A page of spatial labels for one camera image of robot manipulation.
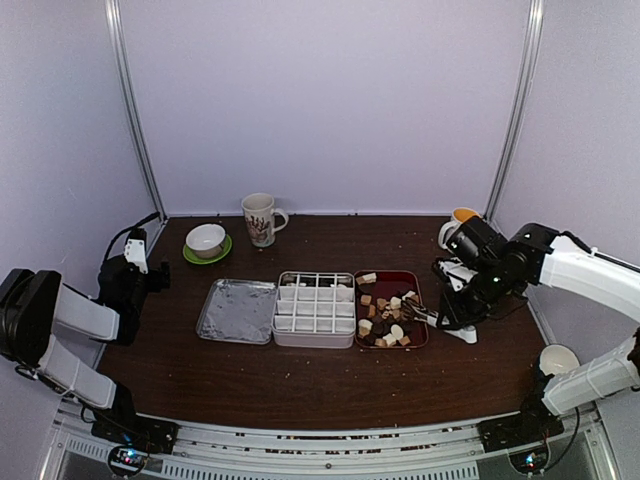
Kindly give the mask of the white metal tongs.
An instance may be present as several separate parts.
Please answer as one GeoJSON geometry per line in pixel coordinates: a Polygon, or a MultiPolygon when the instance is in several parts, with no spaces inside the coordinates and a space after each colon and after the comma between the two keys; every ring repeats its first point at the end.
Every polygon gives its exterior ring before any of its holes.
{"type": "Polygon", "coordinates": [[[464,341],[466,344],[473,345],[478,342],[475,326],[452,322],[443,314],[425,307],[414,297],[404,297],[401,300],[401,311],[411,320],[422,322],[437,330],[444,331],[464,341]]]}

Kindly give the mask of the red chocolate tray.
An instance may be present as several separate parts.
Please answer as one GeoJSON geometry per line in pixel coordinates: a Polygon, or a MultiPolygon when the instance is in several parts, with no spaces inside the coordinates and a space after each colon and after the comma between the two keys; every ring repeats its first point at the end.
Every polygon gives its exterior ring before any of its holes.
{"type": "Polygon", "coordinates": [[[401,311],[401,300],[414,297],[422,303],[418,278],[403,270],[361,270],[355,274],[356,332],[362,349],[412,350],[429,339],[427,324],[413,321],[401,311]],[[360,336],[358,322],[373,323],[370,334],[360,336]]]}

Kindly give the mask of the lilac bunny tin lid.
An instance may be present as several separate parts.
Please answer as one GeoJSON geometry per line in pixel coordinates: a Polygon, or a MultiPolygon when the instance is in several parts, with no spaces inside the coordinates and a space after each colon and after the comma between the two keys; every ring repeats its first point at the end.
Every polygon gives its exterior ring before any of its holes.
{"type": "Polygon", "coordinates": [[[276,297],[273,282],[218,279],[209,290],[196,334],[203,340],[266,345],[276,297]]]}

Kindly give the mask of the lilac tin box with dividers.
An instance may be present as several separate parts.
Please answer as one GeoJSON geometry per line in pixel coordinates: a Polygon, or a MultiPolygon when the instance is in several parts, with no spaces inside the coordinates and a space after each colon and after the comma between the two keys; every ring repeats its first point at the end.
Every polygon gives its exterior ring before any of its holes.
{"type": "Polygon", "coordinates": [[[356,332],[350,273],[283,272],[277,282],[272,337],[282,347],[347,349],[356,332]]]}

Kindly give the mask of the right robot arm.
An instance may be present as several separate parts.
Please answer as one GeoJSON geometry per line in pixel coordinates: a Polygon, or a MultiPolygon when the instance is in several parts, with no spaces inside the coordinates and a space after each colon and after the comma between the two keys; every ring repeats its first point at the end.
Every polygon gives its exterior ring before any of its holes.
{"type": "Polygon", "coordinates": [[[519,296],[546,345],[561,344],[571,368],[543,374],[543,385],[513,419],[519,440],[535,440],[551,418],[594,401],[628,402],[639,387],[639,268],[590,247],[569,231],[538,223],[505,237],[480,216],[448,219],[432,267],[442,282],[436,328],[469,333],[511,313],[519,296]]]}

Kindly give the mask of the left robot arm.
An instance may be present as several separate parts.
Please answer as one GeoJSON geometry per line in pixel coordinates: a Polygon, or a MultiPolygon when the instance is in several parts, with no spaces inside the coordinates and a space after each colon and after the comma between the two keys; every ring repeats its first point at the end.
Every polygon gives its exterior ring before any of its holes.
{"type": "Polygon", "coordinates": [[[125,241],[123,251],[105,253],[95,299],[65,284],[53,270],[15,268],[1,283],[2,356],[15,363],[21,375],[76,397],[123,444],[137,442],[144,433],[129,389],[68,350],[54,328],[104,344],[134,342],[147,296],[170,285],[168,263],[157,269],[147,263],[144,228],[159,216],[154,212],[116,234],[125,241]]]}

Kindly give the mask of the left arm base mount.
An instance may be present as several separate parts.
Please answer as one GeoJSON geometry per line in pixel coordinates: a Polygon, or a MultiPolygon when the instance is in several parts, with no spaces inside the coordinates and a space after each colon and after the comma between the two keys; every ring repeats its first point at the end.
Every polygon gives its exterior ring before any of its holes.
{"type": "Polygon", "coordinates": [[[179,426],[175,422],[140,417],[136,426],[137,429],[126,429],[102,419],[95,420],[91,427],[94,437],[114,443],[106,462],[119,478],[140,474],[153,455],[171,454],[177,440],[179,426]]]}

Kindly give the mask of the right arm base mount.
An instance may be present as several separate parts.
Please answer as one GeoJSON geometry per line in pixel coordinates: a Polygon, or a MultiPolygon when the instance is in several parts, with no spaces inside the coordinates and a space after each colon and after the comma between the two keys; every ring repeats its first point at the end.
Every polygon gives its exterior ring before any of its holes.
{"type": "Polygon", "coordinates": [[[528,423],[521,414],[485,420],[477,426],[486,453],[506,453],[519,474],[541,474],[551,463],[549,440],[564,432],[563,423],[552,419],[528,423]]]}

